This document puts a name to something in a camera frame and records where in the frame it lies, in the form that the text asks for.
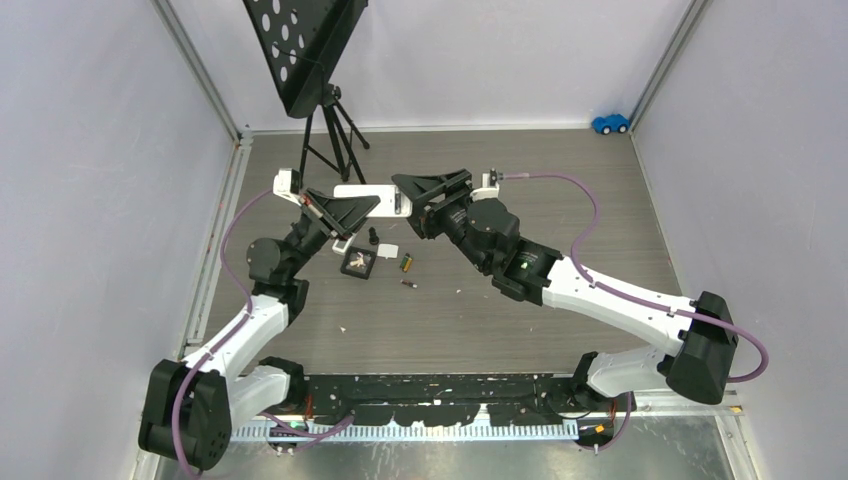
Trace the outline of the white remote with dark buttons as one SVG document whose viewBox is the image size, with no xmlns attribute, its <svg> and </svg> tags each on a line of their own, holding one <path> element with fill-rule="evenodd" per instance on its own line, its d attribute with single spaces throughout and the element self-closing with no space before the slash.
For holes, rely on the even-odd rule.
<svg viewBox="0 0 848 480">
<path fill-rule="evenodd" d="M 412 214 L 411 199 L 391 184 L 340 184 L 333 196 L 342 199 L 365 200 L 373 208 L 369 218 L 408 218 Z"/>
</svg>

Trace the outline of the white battery cover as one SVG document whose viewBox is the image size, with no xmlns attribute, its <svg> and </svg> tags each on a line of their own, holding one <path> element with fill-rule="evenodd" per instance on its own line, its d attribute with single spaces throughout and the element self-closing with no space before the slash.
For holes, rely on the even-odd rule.
<svg viewBox="0 0 848 480">
<path fill-rule="evenodd" d="M 384 259 L 396 259 L 399 254 L 399 246 L 395 244 L 381 243 L 377 246 L 377 256 Z"/>
</svg>

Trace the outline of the green yellow battery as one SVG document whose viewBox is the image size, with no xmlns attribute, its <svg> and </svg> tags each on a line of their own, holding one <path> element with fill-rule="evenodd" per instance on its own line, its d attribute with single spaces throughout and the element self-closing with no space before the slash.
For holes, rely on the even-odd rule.
<svg viewBox="0 0 848 480">
<path fill-rule="evenodd" d="M 400 269 L 406 273 L 410 270 L 413 262 L 413 257 L 410 254 L 405 254 L 401 259 Z"/>
</svg>

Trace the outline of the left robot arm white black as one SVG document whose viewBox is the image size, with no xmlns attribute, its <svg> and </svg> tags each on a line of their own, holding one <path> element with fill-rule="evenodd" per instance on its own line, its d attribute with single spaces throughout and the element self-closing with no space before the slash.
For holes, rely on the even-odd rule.
<svg viewBox="0 0 848 480">
<path fill-rule="evenodd" d="M 181 360 L 160 361 L 151 371 L 138 443 L 176 461 L 199 479 L 228 448 L 234 430 L 275 406 L 298 412 L 307 393 L 302 365 L 267 357 L 246 367 L 304 310 L 309 283 L 298 278 L 329 241 L 348 241 L 379 205 L 375 195 L 335 198 L 314 189 L 288 200 L 299 219 L 282 239 L 259 238 L 246 249 L 245 305 L 210 341 Z"/>
</svg>

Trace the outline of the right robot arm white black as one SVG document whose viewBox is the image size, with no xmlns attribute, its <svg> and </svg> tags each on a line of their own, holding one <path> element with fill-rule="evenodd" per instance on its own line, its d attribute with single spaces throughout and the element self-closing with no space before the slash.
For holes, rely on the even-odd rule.
<svg viewBox="0 0 848 480">
<path fill-rule="evenodd" d="M 445 235 L 502 295 L 576 312 L 647 342 L 618 354 L 584 354 L 570 385 L 577 406 L 596 410 L 623 393 L 662 387 L 701 404 L 723 400 L 739 343 L 723 297 L 668 296 L 586 269 L 523 237 L 518 217 L 498 198 L 501 174 L 486 178 L 488 186 L 478 190 L 466 170 L 391 180 L 411 202 L 415 233 Z"/>
</svg>

